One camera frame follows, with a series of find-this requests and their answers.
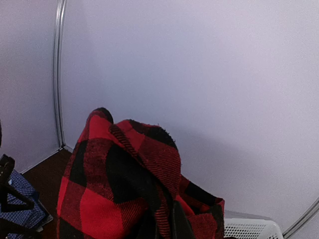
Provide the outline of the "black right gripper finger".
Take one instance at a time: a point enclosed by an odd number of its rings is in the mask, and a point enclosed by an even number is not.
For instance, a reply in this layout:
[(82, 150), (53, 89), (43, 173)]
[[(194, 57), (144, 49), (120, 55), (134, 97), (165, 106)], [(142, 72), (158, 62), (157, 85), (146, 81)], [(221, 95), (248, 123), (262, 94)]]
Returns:
[(178, 201), (174, 201), (171, 211), (172, 238), (193, 239), (194, 234), (184, 210)]

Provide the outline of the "red black plaid shirt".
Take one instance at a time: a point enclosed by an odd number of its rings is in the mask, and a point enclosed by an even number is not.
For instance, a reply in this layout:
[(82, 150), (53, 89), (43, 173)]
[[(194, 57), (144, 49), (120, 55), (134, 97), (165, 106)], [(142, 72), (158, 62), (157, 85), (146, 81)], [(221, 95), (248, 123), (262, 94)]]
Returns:
[(180, 202), (194, 239), (224, 237), (224, 200), (181, 174), (181, 159), (161, 127), (114, 123), (93, 110), (61, 180), (59, 239), (172, 239), (171, 211)]

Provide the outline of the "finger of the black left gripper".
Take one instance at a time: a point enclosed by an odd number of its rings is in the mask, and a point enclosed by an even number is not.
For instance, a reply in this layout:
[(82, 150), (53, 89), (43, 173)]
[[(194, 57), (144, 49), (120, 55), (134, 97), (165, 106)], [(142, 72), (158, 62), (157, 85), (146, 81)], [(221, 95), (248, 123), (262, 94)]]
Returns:
[(34, 239), (41, 239), (42, 236), (39, 232), (28, 229), (11, 221), (1, 219), (0, 220), (0, 238), (6, 239), (9, 234), (19, 234), (28, 237), (32, 237)]
[[(5, 154), (0, 158), (0, 204), (4, 213), (32, 210), (34, 202), (19, 193), (14, 187), (9, 185), (9, 178), (13, 172), (15, 160)], [(22, 202), (22, 204), (10, 204), (8, 195), (12, 195)]]

